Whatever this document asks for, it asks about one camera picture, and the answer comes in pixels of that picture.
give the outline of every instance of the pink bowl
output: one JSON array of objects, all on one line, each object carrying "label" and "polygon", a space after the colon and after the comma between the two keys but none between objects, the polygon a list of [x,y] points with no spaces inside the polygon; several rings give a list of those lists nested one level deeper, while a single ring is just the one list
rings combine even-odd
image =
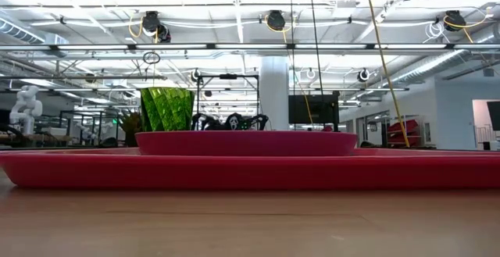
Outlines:
[{"label": "pink bowl", "polygon": [[311,131],[171,131],[135,134],[142,155],[343,156],[356,135]]}]

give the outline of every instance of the white ceiling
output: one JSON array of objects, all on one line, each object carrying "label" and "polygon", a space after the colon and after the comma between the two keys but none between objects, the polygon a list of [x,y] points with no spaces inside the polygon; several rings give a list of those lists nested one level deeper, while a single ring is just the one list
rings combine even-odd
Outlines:
[{"label": "white ceiling", "polygon": [[[264,17],[270,10],[279,9],[283,11],[285,19],[290,23],[290,15],[293,13],[296,27],[293,33],[295,43],[314,43],[315,33],[313,27],[307,27],[313,21],[313,10],[310,0],[293,0],[300,5],[290,6],[291,0],[238,0],[240,6],[237,7],[235,0],[0,0],[2,11],[14,17],[26,25],[35,24],[36,30],[43,30],[67,39],[70,44],[115,44],[132,43],[131,35],[127,26],[109,28],[105,33],[101,28],[89,26],[79,26],[75,24],[62,25],[59,17],[64,16],[65,20],[72,23],[92,24],[89,17],[99,23],[124,23],[129,19],[137,21],[144,15],[145,11],[156,10],[160,12],[160,19],[163,22],[176,23],[176,26],[169,25],[173,43],[199,43],[199,42],[230,42],[230,43],[251,43],[269,42],[282,43],[284,37],[282,33],[269,31],[264,23],[258,23],[259,17]],[[394,0],[373,0],[375,13],[383,10],[384,4]],[[487,22],[470,30],[471,33],[486,26],[488,22],[494,22],[500,15],[500,8],[496,7],[498,0],[409,0],[401,2],[394,10],[387,14],[383,23],[418,23],[432,21],[436,17],[442,18],[444,11],[458,9],[466,17],[468,23],[478,22],[484,18],[485,5],[491,3],[494,6],[489,10],[493,17]],[[366,21],[370,18],[370,9],[367,0],[314,0],[317,23],[331,23],[345,20],[346,23],[338,26],[317,27],[317,39],[319,43],[349,43],[353,42],[366,28],[367,25],[347,24],[347,19]],[[75,5],[82,6],[82,9],[74,8]],[[242,37],[238,35],[238,28],[235,26],[238,14],[243,22]],[[192,28],[185,27],[188,23],[201,24],[231,24],[230,27],[222,28]],[[380,36],[383,43],[422,43],[428,39],[426,28],[428,23],[411,27],[385,27],[380,25]],[[138,32],[138,27],[133,27],[134,32]],[[464,38],[462,31],[450,33],[445,31],[447,39],[458,41]],[[152,39],[142,35],[134,38],[137,43],[151,43]],[[288,43],[292,42],[292,32],[286,33]],[[367,33],[359,42],[375,42],[373,31]],[[16,43],[4,34],[0,35],[0,42],[6,44]],[[441,42],[429,40],[427,43]],[[388,55],[385,60],[390,72],[395,72],[408,62],[412,62],[418,57],[414,55]],[[72,61],[63,62],[65,66]],[[55,70],[55,62],[36,61],[40,66]],[[295,69],[307,71],[309,68],[317,70],[316,55],[297,55],[295,57]],[[184,78],[189,77],[189,73],[199,68],[204,73],[243,73],[243,62],[241,55],[222,55],[216,59],[172,59],[167,63],[162,61],[156,67],[159,73],[164,74],[173,83],[185,84],[174,71],[177,68]],[[320,55],[320,66],[325,70],[323,75],[323,85],[345,85],[355,84],[357,70],[367,68],[372,71],[380,71],[380,56],[378,55]],[[245,73],[258,73],[260,67],[260,56],[254,54],[245,55]],[[80,63],[76,68],[71,68],[70,72],[81,74],[85,71],[100,73],[105,69],[106,74],[131,74],[135,65],[130,60],[88,60]],[[372,77],[373,80],[380,79],[380,74]],[[240,82],[233,82],[233,86],[241,86]],[[313,85],[310,80],[304,80],[304,86]]]}]

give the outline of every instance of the ceiling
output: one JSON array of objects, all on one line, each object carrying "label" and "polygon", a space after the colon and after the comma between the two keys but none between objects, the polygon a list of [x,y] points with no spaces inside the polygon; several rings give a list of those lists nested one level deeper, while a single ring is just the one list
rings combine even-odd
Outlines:
[{"label": "ceiling", "polygon": [[[500,16],[497,0],[373,0],[375,15],[384,15],[379,21],[382,43],[446,43],[465,39],[463,31],[442,31],[436,38],[430,37],[430,27],[442,20],[447,10],[459,10],[467,23],[484,21],[469,29],[471,34],[494,23]],[[146,11],[158,11],[162,23],[168,26],[172,43],[374,43],[375,32],[371,26],[368,0],[0,0],[0,14],[19,20],[33,30],[58,34],[69,44],[145,44],[152,37],[139,32],[138,23]],[[264,19],[270,10],[280,10],[288,26],[291,18],[293,30],[272,32]],[[19,44],[19,40],[0,34],[3,44]],[[221,52],[213,50],[164,51],[163,58],[155,66],[155,73],[167,80],[158,81],[165,86],[192,87],[190,74],[198,69],[203,74],[258,73],[264,52]],[[72,55],[117,56],[116,59],[85,59],[73,64],[76,59],[62,58],[40,52],[10,52],[10,55],[42,66],[55,73],[57,64],[68,68],[66,74],[127,76],[137,75],[138,67],[130,54],[112,52],[70,52]],[[308,78],[307,73],[322,70],[323,86],[362,87],[356,80],[357,73],[366,68],[375,73],[368,84],[382,78],[380,56],[377,52],[362,55],[350,53],[297,54],[295,64],[298,81],[303,87],[314,87],[317,78]],[[396,74],[409,63],[425,55],[415,53],[386,55],[388,71]],[[126,87],[150,86],[151,80],[134,80]],[[244,80],[213,81],[217,87],[248,87]],[[244,91],[240,95],[214,92],[212,98],[244,99],[253,95]]]}]

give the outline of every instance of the white pillar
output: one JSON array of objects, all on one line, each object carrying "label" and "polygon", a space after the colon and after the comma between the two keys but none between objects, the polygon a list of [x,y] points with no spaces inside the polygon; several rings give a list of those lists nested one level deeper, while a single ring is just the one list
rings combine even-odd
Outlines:
[{"label": "white pillar", "polygon": [[288,58],[262,57],[260,113],[270,118],[266,130],[288,130]]}]

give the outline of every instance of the green textured cup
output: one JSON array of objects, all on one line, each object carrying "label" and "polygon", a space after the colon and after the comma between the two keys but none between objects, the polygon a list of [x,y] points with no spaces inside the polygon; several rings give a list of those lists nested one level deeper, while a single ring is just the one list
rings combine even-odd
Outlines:
[{"label": "green textured cup", "polygon": [[195,93],[182,88],[141,89],[144,132],[190,130]]}]

